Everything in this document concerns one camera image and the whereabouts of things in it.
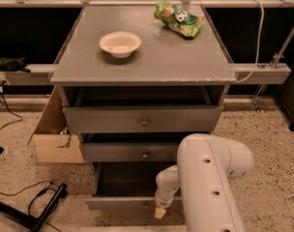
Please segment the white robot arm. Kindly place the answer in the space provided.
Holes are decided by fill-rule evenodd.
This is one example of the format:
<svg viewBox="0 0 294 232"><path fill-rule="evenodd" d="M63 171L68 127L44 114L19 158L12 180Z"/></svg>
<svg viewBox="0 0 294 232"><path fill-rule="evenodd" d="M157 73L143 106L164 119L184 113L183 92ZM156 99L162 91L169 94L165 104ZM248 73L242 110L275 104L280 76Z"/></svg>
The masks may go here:
<svg viewBox="0 0 294 232"><path fill-rule="evenodd" d="M246 232L228 180L248 176L253 167L251 150L239 141L186 136L177 163L156 177L155 217L162 218L180 192L188 232Z"/></svg>

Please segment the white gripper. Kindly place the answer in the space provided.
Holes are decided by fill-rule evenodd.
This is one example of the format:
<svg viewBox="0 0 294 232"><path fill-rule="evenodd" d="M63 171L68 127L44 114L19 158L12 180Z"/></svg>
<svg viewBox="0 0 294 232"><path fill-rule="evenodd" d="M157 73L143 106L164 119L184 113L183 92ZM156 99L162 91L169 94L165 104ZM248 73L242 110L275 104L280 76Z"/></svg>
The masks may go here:
<svg viewBox="0 0 294 232"><path fill-rule="evenodd" d="M180 187L178 166L172 165L161 171L156 177L155 218L162 219Z"/></svg>

